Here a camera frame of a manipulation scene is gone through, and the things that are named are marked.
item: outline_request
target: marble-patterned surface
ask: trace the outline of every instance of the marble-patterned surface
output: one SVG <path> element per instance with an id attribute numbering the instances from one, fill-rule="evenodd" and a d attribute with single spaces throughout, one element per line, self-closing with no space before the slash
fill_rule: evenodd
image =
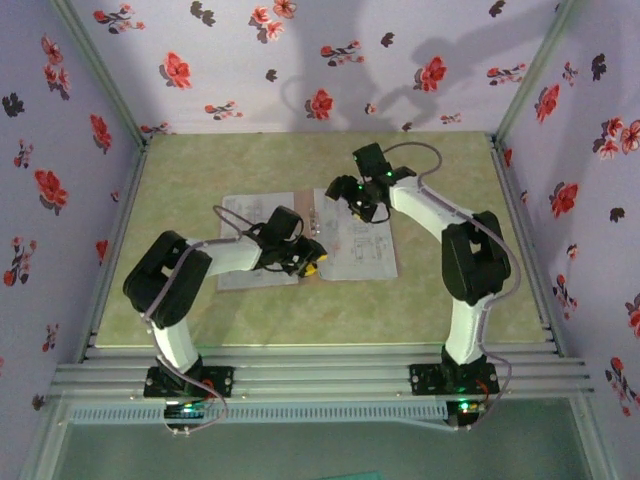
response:
<path id="1" fill-rule="evenodd" d="M 438 192 L 499 217 L 506 241 L 515 235 L 482 133 L 327 133 L 169 135 L 152 141 L 120 253 L 97 343 L 149 345 L 150 339 L 122 293 L 131 268 L 164 230 L 214 238 L 212 212 L 225 195 L 300 191 L 357 175 L 351 152 L 371 142 L 384 148 L 418 140 L 442 152 L 442 168 L 428 177 Z M 435 156 L 419 147 L 388 154 L 394 166 L 420 172 Z M 216 293 L 205 281 L 189 312 L 194 343 L 206 345 L 439 343 L 449 331 L 451 298 L 440 273 L 440 246 L 403 215 L 391 220 L 399 278 L 327 282 Z M 544 336 L 528 282 L 494 308 L 490 342 L 538 342 Z"/>

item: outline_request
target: enclosure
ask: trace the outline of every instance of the enclosure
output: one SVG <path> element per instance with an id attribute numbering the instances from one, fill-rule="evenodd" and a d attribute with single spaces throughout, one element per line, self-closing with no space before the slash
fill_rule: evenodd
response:
<path id="1" fill-rule="evenodd" d="M 14 155 L 0 192 L 10 478 L 202 475 L 217 457 L 188 465 L 184 449 L 207 442 L 229 442 L 219 452 L 235 459 L 229 478 L 468 478 L 473 465 L 504 478 L 632 478 L 640 9 L 427 3 L 1 7 L 9 48 L 0 58 L 12 65 L 1 141 Z M 392 166 L 431 170 L 437 156 L 416 143 L 437 149 L 442 165 L 428 187 L 493 212 L 522 271 L 487 325 L 486 348 L 512 367 L 509 377 L 496 362 L 505 394 L 489 407 L 495 416 L 451 437 L 438 427 L 452 402 L 480 397 L 412 390 L 410 366 L 440 361 L 452 298 L 438 239 L 393 214 L 383 245 L 393 274 L 384 278 L 230 289 L 230 277 L 205 280 L 186 318 L 204 364 L 235 369 L 230 416 L 173 439 L 165 399 L 143 395 L 155 354 L 123 292 L 151 244 L 167 230 L 220 238 L 212 207 L 238 195 L 290 201 L 303 233 L 322 241 L 328 224 L 313 230 L 314 190 L 358 175 L 359 148 L 406 142 L 414 145 L 386 154 Z M 379 257 L 380 238 L 359 232 L 324 242 L 330 259 L 352 249 L 355 270 Z M 500 452 L 526 438 L 527 455 Z M 114 448 L 122 442 L 138 446 Z M 401 459 L 433 443 L 432 455 Z M 143 473 L 153 450 L 145 444 L 171 461 Z M 473 461 L 443 462 L 455 448 Z M 243 449 L 254 460 L 243 463 Z M 280 466 L 269 460 L 278 451 L 290 452 Z M 322 452 L 333 460 L 321 462 Z"/>

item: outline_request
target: floral wallpaper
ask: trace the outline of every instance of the floral wallpaper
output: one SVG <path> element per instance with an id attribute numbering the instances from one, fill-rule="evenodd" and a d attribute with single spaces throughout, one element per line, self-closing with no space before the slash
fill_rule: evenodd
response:
<path id="1" fill-rule="evenodd" d="M 493 132 L 558 7 L 558 0 L 70 3 L 144 134 Z"/>
<path id="2" fill-rule="evenodd" d="M 56 365 L 82 341 L 136 146 L 47 2 L 1 3 L 0 43 L 0 64 L 11 65 L 0 76 L 0 465 L 9 480 Z"/>
<path id="3" fill-rule="evenodd" d="M 620 478 L 640 472 L 639 22 L 634 0 L 580 2 L 504 139 Z"/>

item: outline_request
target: robotic arm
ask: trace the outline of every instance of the robotic arm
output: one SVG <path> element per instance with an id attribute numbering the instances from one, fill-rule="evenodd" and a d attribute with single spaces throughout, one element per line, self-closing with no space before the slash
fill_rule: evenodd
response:
<path id="1" fill-rule="evenodd" d="M 280 206 L 266 224 L 253 225 L 239 239 L 197 242 L 174 231 L 158 237 L 125 280 L 123 290 L 133 308 L 151 319 L 152 333 L 161 352 L 159 372 L 155 374 L 163 385 L 160 396 L 202 393 L 172 370 L 198 382 L 206 377 L 186 322 L 187 312 L 206 278 L 259 269 L 298 277 L 316 272 L 317 262 L 325 260 L 327 252 L 315 240 L 304 237 L 302 228 L 291 240 L 299 225 L 303 225 L 302 218 Z M 147 383 L 153 383 L 149 376 Z"/>
<path id="2" fill-rule="evenodd" d="M 453 297 L 453 311 L 440 374 L 449 386 L 445 390 L 462 391 L 483 376 L 479 370 L 486 372 L 478 331 L 491 300 L 511 274 L 507 253 L 474 225 L 480 223 L 501 239 L 498 219 L 489 211 L 475 214 L 452 204 L 420 185 L 416 173 L 407 167 L 392 168 L 377 143 L 355 151 L 354 160 L 362 179 L 336 178 L 326 191 L 328 197 L 346 201 L 366 223 L 380 223 L 374 220 L 380 206 L 388 216 L 391 211 L 404 213 L 442 245 L 442 278 Z"/>

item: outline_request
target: sheet of paper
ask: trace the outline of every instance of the sheet of paper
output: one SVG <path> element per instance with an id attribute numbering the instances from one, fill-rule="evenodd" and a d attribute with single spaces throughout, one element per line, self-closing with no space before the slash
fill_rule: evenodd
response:
<path id="1" fill-rule="evenodd" d="M 324 280 L 384 280 L 397 278 L 398 269 L 389 222 L 364 223 L 354 218 L 347 202 L 326 197 L 324 188 L 313 191 L 316 222 L 315 239 L 329 254 L 318 265 Z M 375 219 L 385 218 L 379 208 Z"/>
<path id="2" fill-rule="evenodd" d="M 242 215 L 251 223 L 266 222 L 279 205 L 293 210 L 293 192 L 269 193 L 265 195 L 230 195 L 222 199 L 222 206 L 238 215 Z M 249 228 L 233 217 L 230 220 L 243 230 Z M 222 222 L 220 236 L 231 238 L 236 236 L 236 231 L 225 222 Z M 239 290 L 246 288 L 275 287 L 281 285 L 295 285 L 298 277 L 290 277 L 284 272 L 268 272 L 255 270 L 250 272 L 228 272 L 218 275 L 218 290 Z"/>

